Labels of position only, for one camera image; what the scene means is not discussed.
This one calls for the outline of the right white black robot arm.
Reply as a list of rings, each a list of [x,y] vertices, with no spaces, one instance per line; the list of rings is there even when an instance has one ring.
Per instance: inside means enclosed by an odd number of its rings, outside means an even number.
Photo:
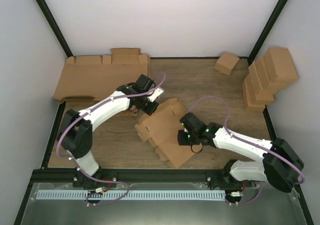
[[[245,156],[250,161],[229,161],[222,173],[223,183],[229,187],[239,181],[268,182],[275,189],[290,193],[303,177],[300,174],[304,163],[287,141],[257,139],[211,122],[205,124],[193,113],[186,113],[180,123],[182,130],[177,133],[180,146],[210,146],[229,150]]]

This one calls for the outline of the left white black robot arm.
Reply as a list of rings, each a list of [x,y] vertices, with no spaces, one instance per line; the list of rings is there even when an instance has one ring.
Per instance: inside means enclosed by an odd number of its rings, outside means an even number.
[[[61,157],[63,148],[74,160],[77,168],[85,174],[84,180],[89,186],[97,187],[102,181],[100,166],[91,149],[93,132],[115,115],[136,108],[146,115],[152,115],[157,107],[156,101],[163,93],[161,85],[142,74],[135,82],[119,86],[110,96],[88,108],[76,111],[69,109],[60,124],[57,134],[56,155]]]

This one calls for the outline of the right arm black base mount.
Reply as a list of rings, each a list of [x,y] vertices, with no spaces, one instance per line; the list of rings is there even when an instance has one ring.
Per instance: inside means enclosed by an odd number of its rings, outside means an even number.
[[[241,189],[243,182],[236,180],[231,174],[231,167],[237,162],[236,159],[230,159],[222,169],[212,169],[206,172],[207,186],[210,189]]]

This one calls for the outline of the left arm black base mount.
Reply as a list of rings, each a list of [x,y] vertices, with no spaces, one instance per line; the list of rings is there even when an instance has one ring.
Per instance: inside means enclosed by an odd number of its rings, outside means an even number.
[[[117,178],[117,176],[117,173],[114,171],[100,168],[92,177],[98,180],[111,181],[112,179]],[[81,171],[76,171],[74,177],[76,178],[76,181],[73,181],[72,183],[74,188],[96,189],[99,187],[116,187],[116,185],[113,183],[103,183],[92,180],[91,178],[88,178],[86,175],[84,175]]]

